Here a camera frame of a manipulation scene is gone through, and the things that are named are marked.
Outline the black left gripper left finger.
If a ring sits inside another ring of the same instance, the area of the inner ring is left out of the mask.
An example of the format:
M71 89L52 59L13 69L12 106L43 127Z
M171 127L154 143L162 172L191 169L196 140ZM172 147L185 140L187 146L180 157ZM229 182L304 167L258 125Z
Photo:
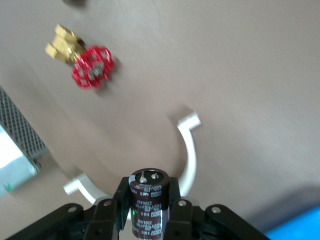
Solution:
M130 205L129 178L123 177L113 197L103 197L84 209L65 204L23 228L9 240L117 240Z

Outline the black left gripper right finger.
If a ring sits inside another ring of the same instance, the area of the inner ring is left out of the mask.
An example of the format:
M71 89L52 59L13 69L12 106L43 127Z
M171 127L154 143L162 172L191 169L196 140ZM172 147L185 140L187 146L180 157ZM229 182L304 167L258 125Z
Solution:
M267 240L256 229L230 208L213 204L205 210L182 197L179 182L171 177L168 189L169 220L166 240Z

